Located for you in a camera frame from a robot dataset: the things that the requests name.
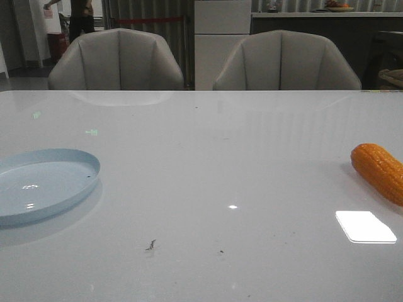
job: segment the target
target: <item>light blue plate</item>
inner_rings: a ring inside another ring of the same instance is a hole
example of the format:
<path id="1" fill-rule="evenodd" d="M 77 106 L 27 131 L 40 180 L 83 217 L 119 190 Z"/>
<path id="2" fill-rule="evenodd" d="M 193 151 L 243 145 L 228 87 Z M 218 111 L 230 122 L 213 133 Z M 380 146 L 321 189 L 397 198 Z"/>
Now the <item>light blue plate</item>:
<path id="1" fill-rule="evenodd" d="M 73 149 L 46 149 L 0 160 L 0 225 L 60 213 L 95 188 L 98 159 Z"/>

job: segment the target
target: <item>cabinet door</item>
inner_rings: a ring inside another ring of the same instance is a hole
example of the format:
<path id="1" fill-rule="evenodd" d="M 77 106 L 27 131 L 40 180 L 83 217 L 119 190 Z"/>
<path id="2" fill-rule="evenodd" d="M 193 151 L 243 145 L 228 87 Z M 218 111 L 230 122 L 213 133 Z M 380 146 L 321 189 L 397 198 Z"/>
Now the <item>cabinet door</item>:
<path id="1" fill-rule="evenodd" d="M 212 90 L 235 44 L 247 35 L 195 35 L 195 90 Z"/>

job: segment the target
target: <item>red rope barrier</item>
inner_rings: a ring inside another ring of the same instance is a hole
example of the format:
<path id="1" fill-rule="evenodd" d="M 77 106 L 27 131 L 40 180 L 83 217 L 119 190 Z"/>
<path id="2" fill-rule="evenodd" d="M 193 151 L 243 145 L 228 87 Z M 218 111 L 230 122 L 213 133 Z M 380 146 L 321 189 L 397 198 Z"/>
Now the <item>red rope barrier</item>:
<path id="1" fill-rule="evenodd" d="M 166 23 L 183 21 L 183 16 L 171 18 L 151 18 L 151 19 L 120 19 L 115 20 L 119 24 L 144 24 L 144 23 Z"/>

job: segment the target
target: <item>white table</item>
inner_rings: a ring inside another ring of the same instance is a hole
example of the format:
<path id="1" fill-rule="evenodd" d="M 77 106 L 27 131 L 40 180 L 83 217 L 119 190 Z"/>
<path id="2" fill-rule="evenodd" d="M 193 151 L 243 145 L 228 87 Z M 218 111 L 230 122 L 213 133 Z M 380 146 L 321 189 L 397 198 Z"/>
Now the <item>white table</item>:
<path id="1" fill-rule="evenodd" d="M 401 92 L 2 92 L 0 158 L 76 148 L 101 172 L 0 230 L 0 301 L 403 301 L 403 210 L 349 159 L 403 160 L 402 117 Z M 338 210 L 397 242 L 350 242 Z"/>

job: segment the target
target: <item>debris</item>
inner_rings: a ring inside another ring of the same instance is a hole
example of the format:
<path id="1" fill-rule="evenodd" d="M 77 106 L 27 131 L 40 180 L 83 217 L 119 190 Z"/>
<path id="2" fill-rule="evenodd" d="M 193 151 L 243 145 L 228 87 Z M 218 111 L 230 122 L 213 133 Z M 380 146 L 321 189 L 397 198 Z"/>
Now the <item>debris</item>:
<path id="1" fill-rule="evenodd" d="M 151 244 L 150 244 L 150 247 L 148 248 L 148 249 L 145 249 L 145 250 L 152 250 L 153 248 L 154 248 L 154 242 L 156 241 L 156 239 L 154 239 L 152 242 L 151 242 Z"/>

